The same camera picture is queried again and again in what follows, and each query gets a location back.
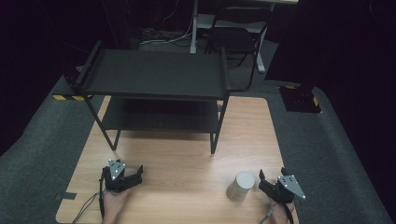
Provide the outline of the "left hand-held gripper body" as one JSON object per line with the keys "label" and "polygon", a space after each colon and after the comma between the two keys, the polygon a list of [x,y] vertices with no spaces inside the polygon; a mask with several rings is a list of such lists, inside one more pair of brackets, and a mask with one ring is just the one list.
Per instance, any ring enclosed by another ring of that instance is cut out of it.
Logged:
{"label": "left hand-held gripper body", "polygon": [[126,164],[120,160],[109,160],[103,168],[102,178],[107,191],[122,192],[135,185],[136,175],[125,175]]}

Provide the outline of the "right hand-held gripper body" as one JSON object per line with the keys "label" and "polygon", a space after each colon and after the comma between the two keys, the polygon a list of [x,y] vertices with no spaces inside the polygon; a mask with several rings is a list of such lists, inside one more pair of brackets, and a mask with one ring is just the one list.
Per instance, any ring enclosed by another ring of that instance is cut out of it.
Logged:
{"label": "right hand-held gripper body", "polygon": [[294,175],[279,176],[271,186],[259,186],[268,197],[277,203],[291,203],[295,197],[305,200],[306,196]]}

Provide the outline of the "black two-tier shelf rack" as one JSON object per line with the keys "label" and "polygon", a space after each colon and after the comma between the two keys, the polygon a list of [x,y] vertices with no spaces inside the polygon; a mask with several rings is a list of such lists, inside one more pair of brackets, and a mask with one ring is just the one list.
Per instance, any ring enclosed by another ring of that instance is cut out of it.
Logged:
{"label": "black two-tier shelf rack", "polygon": [[100,118],[110,130],[207,133],[215,152],[231,93],[224,52],[197,54],[106,49],[97,42],[81,71],[64,75],[85,102],[91,95],[110,101]]}

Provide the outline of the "black tape strip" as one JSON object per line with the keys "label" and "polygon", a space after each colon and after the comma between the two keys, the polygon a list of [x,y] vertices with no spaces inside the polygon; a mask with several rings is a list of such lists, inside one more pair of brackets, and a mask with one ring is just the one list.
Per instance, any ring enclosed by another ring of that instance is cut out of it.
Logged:
{"label": "black tape strip", "polygon": [[61,201],[61,200],[75,200],[77,197],[76,193],[73,192],[60,192],[57,193],[55,196],[56,201]]}

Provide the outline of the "grey cup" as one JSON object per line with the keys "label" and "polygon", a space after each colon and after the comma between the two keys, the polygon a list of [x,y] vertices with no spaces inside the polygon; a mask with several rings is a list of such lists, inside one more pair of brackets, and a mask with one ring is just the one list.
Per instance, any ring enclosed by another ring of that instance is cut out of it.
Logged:
{"label": "grey cup", "polygon": [[255,185],[255,177],[250,171],[239,172],[226,190],[228,198],[233,202],[245,200],[248,192]]}

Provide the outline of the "person's left hand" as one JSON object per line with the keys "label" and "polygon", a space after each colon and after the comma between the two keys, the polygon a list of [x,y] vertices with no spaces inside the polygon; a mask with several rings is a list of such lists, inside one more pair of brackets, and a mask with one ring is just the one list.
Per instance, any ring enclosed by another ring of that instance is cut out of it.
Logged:
{"label": "person's left hand", "polygon": [[130,191],[125,190],[120,193],[108,191],[104,195],[105,214],[102,224],[117,224],[120,213],[127,202],[129,194]]}

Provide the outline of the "black striped-tape base plate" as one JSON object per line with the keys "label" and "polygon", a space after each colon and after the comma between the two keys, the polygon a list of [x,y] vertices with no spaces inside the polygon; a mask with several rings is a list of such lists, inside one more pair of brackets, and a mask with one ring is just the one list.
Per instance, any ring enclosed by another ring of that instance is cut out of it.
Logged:
{"label": "black striped-tape base plate", "polygon": [[287,111],[320,113],[318,98],[311,91],[301,91],[292,86],[280,86],[279,92]]}
{"label": "black striped-tape base plate", "polygon": [[52,98],[58,101],[84,101],[85,99],[91,99],[93,97],[92,94],[87,93],[86,96],[80,94],[84,82],[85,80],[82,78],[62,76],[51,91]]}

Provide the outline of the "black folding chair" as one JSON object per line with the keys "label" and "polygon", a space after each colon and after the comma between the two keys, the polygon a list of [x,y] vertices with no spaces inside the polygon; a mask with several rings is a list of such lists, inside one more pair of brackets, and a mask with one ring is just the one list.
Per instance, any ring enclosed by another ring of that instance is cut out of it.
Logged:
{"label": "black folding chair", "polygon": [[[265,7],[225,7],[214,17],[208,31],[208,41],[205,53],[221,52],[222,49],[230,54],[243,54],[238,65],[250,54],[253,64],[246,87],[235,91],[247,91],[254,77],[257,58],[262,44],[261,36],[268,27],[272,12]],[[243,24],[260,22],[259,32],[252,35]]]}

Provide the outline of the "person's right hand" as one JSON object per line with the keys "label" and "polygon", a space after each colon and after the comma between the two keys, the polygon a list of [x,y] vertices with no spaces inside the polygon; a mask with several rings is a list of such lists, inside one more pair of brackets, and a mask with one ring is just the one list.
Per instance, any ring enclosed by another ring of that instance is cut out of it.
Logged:
{"label": "person's right hand", "polygon": [[269,216],[271,224],[289,224],[286,209],[283,203],[277,203],[273,199],[269,199],[270,207],[273,209],[272,214]]}

